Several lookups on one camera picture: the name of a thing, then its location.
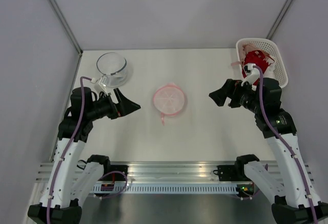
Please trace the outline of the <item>pink mesh laundry bag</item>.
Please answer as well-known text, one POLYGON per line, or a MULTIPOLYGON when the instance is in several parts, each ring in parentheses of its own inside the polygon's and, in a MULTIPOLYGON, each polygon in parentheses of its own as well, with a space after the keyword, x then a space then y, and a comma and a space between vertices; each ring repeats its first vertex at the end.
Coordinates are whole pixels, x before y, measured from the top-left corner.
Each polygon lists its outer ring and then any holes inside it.
POLYGON ((160 112, 161 123, 165 125, 165 117, 178 115, 184 108, 186 96, 175 83, 168 83, 153 95, 153 105, 160 112))

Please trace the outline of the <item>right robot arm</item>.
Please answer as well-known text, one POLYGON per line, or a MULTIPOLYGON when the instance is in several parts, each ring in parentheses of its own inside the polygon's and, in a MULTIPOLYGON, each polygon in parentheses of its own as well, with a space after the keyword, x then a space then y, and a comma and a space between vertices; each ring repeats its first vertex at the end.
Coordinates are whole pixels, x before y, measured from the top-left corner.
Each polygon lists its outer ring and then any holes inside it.
POLYGON ((271 204, 276 223, 317 223, 327 218, 327 204, 313 188, 298 146, 295 124, 281 108, 281 88, 277 80, 264 78, 253 90, 248 83, 227 79, 209 94, 219 107, 227 98, 230 108, 244 107, 254 113, 256 126, 269 144, 282 182, 275 180, 254 154, 236 158, 234 175, 251 180, 271 204))

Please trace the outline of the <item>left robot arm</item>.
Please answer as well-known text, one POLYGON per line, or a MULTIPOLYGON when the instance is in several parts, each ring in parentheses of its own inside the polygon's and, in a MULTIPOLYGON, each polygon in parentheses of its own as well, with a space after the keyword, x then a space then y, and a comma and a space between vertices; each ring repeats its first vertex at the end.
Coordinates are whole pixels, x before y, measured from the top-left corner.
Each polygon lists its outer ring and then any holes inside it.
POLYGON ((75 175, 80 155, 87 143, 93 122, 107 117, 127 116, 141 106, 114 89, 117 102, 109 93, 94 100, 88 87, 75 88, 71 106, 58 127, 56 158, 43 196, 38 204, 30 205, 28 217, 36 223, 79 223, 83 204, 97 181, 112 175, 108 156, 91 155, 80 176, 75 175))

